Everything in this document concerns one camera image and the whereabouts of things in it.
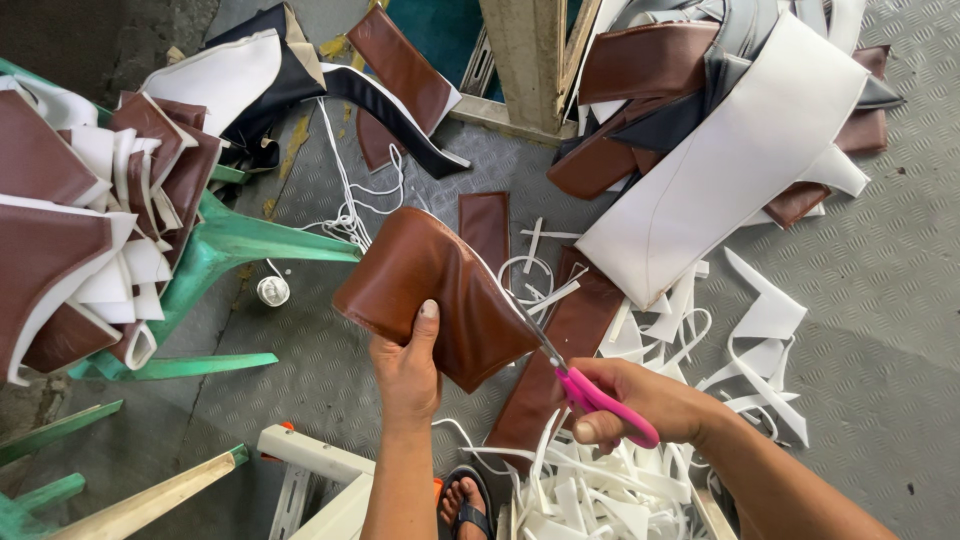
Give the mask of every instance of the right hand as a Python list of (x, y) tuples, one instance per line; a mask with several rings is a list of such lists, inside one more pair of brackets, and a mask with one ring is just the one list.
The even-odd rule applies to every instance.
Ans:
[[(706, 441), (714, 419), (731, 413), (700, 390), (622, 358), (573, 358), (567, 364), (646, 418), (662, 442), (700, 446)], [(564, 401), (565, 393), (559, 380), (552, 398), (557, 404)], [(636, 428), (607, 410), (584, 414), (577, 407), (573, 413), (577, 417), (573, 437), (581, 444), (600, 445), (604, 454), (612, 452), (622, 437), (639, 434)]]

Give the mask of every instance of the black sandal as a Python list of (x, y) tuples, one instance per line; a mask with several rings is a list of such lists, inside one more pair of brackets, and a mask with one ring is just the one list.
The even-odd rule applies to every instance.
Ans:
[(465, 478), (472, 479), (473, 482), (477, 484), (477, 489), (480, 490), (480, 497), (483, 499), (483, 504), (487, 508), (487, 514), (484, 515), (480, 510), (467, 504), (467, 497), (465, 495), (464, 499), (460, 502), (460, 512), (457, 513), (457, 517), (453, 520), (453, 537), (457, 537), (461, 525), (470, 522), (480, 527), (480, 530), (487, 536), (487, 540), (493, 540), (494, 530), (493, 519), (491, 519), (490, 494), (487, 492), (487, 484), (480, 478), (480, 473), (477, 473), (476, 469), (469, 465), (461, 465), (447, 475), (446, 480), (444, 480), (444, 488), (440, 492), (440, 500), (442, 501), (444, 499), (446, 490), (453, 485), (453, 482)]

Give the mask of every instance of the metal floor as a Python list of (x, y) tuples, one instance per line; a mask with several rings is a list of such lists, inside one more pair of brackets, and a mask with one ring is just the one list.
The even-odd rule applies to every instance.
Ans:
[[(228, 2), (211, 34), (252, 13), (250, 0)], [(294, 2), (315, 43), (359, 20), (366, 2), (341, 2), (336, 28), (313, 30), (323, 7)], [(732, 235), (724, 245), (753, 264), (810, 312), (797, 335), (786, 389), (802, 394), (795, 407), (809, 423), (812, 448), (793, 454), (903, 539), (956, 537), (960, 513), (960, 0), (871, 2), (863, 45), (893, 44), (888, 80), (909, 104), (888, 112), (891, 150), (860, 165), (874, 181), (857, 200), (834, 195), (828, 215), (801, 221), (789, 232), (773, 225)], [(302, 114), (312, 114), (310, 139), (290, 180), (263, 175), (245, 188), (238, 210), (262, 216), (277, 199), (277, 223), (304, 225), (334, 215), (342, 202), (323, 116), (302, 104), (280, 141)], [(341, 157), (352, 181), (386, 188), (391, 170), (369, 175), (359, 154), (354, 114), (344, 102), (326, 103)], [(434, 181), (404, 162), (405, 204), (427, 209), (456, 227), (457, 195), (511, 192), (514, 255), (525, 254), (519, 234), (538, 216), (550, 231), (584, 231), (611, 203), (568, 197), (543, 176), (552, 149), (445, 120), (438, 145), (473, 162), (467, 173)], [(358, 195), (379, 208), (391, 197)], [(371, 232), (382, 216), (360, 209)], [(555, 265), (559, 242), (541, 241), (538, 254)], [(710, 276), (698, 281), (697, 307), (713, 315), (694, 365), (699, 380), (726, 363), (724, 344), (753, 301), (753, 292), (722, 258), (708, 257)], [(292, 421), (298, 430), (365, 457), (376, 458), (380, 405), (366, 358), (367, 336), (330, 305), (350, 264), (281, 260), (290, 301), (269, 308), (253, 287), (227, 273), (204, 296), (163, 348), (163, 356), (272, 351), (280, 363), (207, 378), (101, 384), (78, 381), (69, 414), (117, 397), (127, 401), (108, 420), (42, 451), (24, 490), (72, 472), (87, 489), (50, 519), (74, 521), (132, 495), (239, 442), (255, 448), (260, 430)], [(254, 266), (250, 284), (269, 274)], [(447, 382), (437, 418), (455, 418), (474, 442), (482, 440), (519, 368), (506, 368), (465, 395)], [(725, 387), (732, 393), (736, 387)], [(444, 475), (468, 460), (448, 428), (434, 428), (434, 472)], [(282, 470), (252, 459), (138, 533), (137, 538), (263, 538), (276, 507)], [(335, 487), (325, 485), (329, 497)]]

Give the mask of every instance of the forearm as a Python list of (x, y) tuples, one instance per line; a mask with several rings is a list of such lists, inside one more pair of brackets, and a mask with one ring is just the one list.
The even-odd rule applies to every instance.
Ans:
[(714, 415), (697, 449), (763, 539), (896, 539), (731, 411)]
[(437, 538), (432, 459), (429, 420), (414, 426), (384, 421), (361, 540)]

